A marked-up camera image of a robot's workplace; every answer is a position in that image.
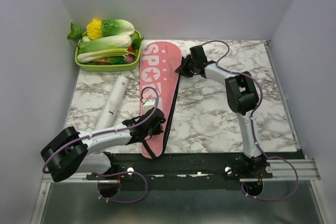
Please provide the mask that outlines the white shuttlecock tube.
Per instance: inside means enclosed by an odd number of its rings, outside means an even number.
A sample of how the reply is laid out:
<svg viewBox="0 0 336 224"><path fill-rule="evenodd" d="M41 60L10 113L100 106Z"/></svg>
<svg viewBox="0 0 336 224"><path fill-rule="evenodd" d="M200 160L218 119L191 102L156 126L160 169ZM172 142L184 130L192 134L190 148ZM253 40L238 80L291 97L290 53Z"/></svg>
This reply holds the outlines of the white shuttlecock tube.
<svg viewBox="0 0 336 224"><path fill-rule="evenodd" d="M123 96L125 94L128 84L128 78L124 76L117 77L112 87L112 91L109 94L103 110L98 118L96 127L94 128L95 131L112 127L113 121L122 103Z"/></svg>

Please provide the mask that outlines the pink racket bag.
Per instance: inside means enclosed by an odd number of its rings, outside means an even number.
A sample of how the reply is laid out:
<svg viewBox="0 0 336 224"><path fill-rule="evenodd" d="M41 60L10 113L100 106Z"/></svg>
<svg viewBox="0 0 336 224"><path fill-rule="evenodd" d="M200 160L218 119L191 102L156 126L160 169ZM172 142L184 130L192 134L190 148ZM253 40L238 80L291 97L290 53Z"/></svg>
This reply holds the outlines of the pink racket bag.
<svg viewBox="0 0 336 224"><path fill-rule="evenodd" d="M146 100L156 98L157 107L166 119L163 123L163 133L152 136L142 144L141 152L147 159L157 159L165 152L180 80L180 75L175 70L181 62L180 49L168 41L152 42L142 50L140 97Z"/></svg>

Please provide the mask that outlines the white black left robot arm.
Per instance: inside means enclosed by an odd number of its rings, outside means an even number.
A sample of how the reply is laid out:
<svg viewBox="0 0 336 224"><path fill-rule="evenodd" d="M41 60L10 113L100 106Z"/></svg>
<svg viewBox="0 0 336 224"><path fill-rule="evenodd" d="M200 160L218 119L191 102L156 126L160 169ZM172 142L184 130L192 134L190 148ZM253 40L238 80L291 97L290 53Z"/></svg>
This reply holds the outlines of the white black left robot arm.
<svg viewBox="0 0 336 224"><path fill-rule="evenodd" d="M73 126L67 127L41 150L43 173L61 182L77 172L86 156L114 146L142 143L148 136L163 133L164 122L164 113L151 108L142 116L104 130L80 133Z"/></svg>

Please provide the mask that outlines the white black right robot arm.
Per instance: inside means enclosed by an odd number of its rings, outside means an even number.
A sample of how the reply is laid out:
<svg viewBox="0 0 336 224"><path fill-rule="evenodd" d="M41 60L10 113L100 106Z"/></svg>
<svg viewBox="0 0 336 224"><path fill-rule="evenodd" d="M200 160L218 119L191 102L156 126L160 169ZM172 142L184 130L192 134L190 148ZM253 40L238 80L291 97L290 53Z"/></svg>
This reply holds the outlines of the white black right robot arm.
<svg viewBox="0 0 336 224"><path fill-rule="evenodd" d="M209 61L202 45L190 48L190 54L182 59L175 72L191 78L195 75L214 80L225 87L229 108L236 114L243 140L243 157L234 173L252 178L259 174L265 163L254 113L260 106L262 94L258 94L255 79L249 72L232 72Z"/></svg>

